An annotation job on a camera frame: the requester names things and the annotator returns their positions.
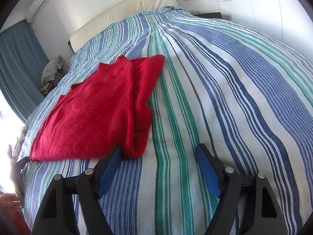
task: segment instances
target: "nightstand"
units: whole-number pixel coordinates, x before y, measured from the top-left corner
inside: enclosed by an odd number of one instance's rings
[[[201,18],[222,18],[222,14],[220,12],[200,12],[192,15]]]

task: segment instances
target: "teal curtain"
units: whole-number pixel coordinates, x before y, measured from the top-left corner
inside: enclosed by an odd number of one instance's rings
[[[40,78],[48,62],[26,20],[0,33],[0,90],[23,122],[44,99]]]

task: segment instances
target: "headboard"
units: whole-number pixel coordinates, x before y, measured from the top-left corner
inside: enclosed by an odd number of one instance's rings
[[[103,11],[78,29],[69,39],[68,45],[74,53],[110,24],[146,10],[158,9],[168,5],[178,6],[176,0],[124,0]]]

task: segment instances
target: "striped bedspread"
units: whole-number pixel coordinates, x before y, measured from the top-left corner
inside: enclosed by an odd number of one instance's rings
[[[218,200],[195,161],[198,143],[242,174],[263,172],[288,234],[296,234],[313,206],[313,68],[294,49],[230,21],[165,7],[112,24],[73,56],[69,73],[32,113],[20,158],[59,96],[121,54],[163,54],[166,64],[148,102],[147,148],[123,161],[101,199],[114,234],[204,233]],[[78,175],[96,162],[29,163],[23,211],[30,227],[55,174]],[[80,233],[87,234],[79,199],[73,201]],[[233,234],[240,218],[239,208]]]

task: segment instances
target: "metal bolt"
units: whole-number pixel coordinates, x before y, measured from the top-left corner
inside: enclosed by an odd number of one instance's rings
[[[85,174],[86,175],[91,175],[91,174],[93,174],[93,169],[87,169],[87,170],[85,170]]]
[[[261,173],[261,172],[258,173],[258,177],[260,179],[265,179],[265,175],[263,173]]]
[[[227,173],[233,173],[233,172],[234,172],[234,169],[233,169],[232,167],[226,167],[226,168],[225,168],[225,171],[226,171]]]
[[[60,174],[57,174],[53,177],[54,180],[60,180],[61,179],[61,175]]]

